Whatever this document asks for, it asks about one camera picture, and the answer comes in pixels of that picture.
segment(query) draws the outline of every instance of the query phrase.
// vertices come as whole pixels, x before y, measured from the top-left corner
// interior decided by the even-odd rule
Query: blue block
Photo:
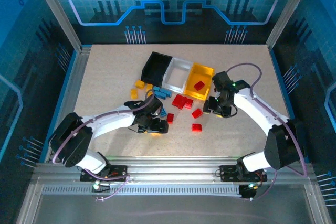
[[[163,100],[166,100],[166,94],[165,93],[162,93],[162,92],[160,92],[160,91],[154,91],[154,94],[158,97],[158,98],[160,98],[160,99],[163,99]]]
[[[164,108],[162,107],[161,109],[161,113],[160,113],[160,117],[164,117],[167,115],[167,112],[164,110]]]
[[[168,97],[172,97],[173,92],[167,89],[160,88],[160,92],[165,93]]]

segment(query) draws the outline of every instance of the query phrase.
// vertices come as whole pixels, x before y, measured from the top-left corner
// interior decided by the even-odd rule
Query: metal vent grille
[[[111,190],[97,193],[92,185],[48,185],[43,188],[44,195],[106,195],[115,192],[120,185],[112,185]],[[120,195],[216,195],[240,196],[239,188],[235,185],[127,185]]]

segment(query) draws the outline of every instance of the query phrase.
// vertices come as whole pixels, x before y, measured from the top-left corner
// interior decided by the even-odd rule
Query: beige tabletop
[[[93,45],[75,112],[99,114],[129,101],[130,89],[140,79],[152,51],[213,67],[216,73],[238,63],[255,63],[261,67],[263,76],[254,91],[275,110],[287,115],[265,45]],[[252,84],[258,71],[242,66],[230,71],[229,76],[234,81],[244,79]],[[237,157],[263,150],[266,136],[244,111],[239,110],[230,119],[213,114],[194,119],[191,113],[202,108],[203,102],[195,100],[191,110],[179,110],[171,105],[175,96],[176,93],[163,101],[166,111],[175,115],[167,134],[137,134],[122,128],[96,138],[90,148],[106,156]],[[144,91],[139,91],[139,99],[144,99]],[[193,123],[200,123],[203,131],[192,132]]]

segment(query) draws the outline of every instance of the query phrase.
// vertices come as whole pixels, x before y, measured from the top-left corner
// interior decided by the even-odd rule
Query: red block
[[[172,103],[172,105],[178,107],[180,105],[182,99],[183,99],[183,96],[181,96],[180,94],[177,94],[173,103]]]
[[[195,110],[192,115],[193,117],[196,119],[198,117],[200,117],[203,114],[202,110],[200,108],[198,108],[197,110]]]
[[[185,104],[187,103],[188,98],[187,97],[183,97],[179,103],[179,105],[177,106],[180,110],[183,109],[183,107],[185,106]]]
[[[174,119],[174,114],[168,113],[167,115],[167,122],[172,124]]]
[[[198,123],[193,123],[193,131],[202,131],[202,126]]]
[[[186,107],[187,109],[191,109],[191,107],[193,106],[193,102],[194,102],[193,99],[189,99],[189,98],[188,98],[187,102],[185,103],[185,107]]]
[[[194,88],[198,91],[201,90],[202,88],[204,88],[205,84],[201,81],[199,81],[198,83],[195,84]]]

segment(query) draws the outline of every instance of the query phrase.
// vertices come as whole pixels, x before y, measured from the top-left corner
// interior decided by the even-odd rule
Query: yellow bin
[[[215,69],[207,67],[202,64],[194,63],[191,68],[190,74],[188,76],[186,86],[184,89],[184,94],[194,97],[196,99],[205,101],[209,90],[211,88],[212,77],[215,75]],[[205,85],[201,90],[195,89],[195,84],[199,81],[203,82]]]

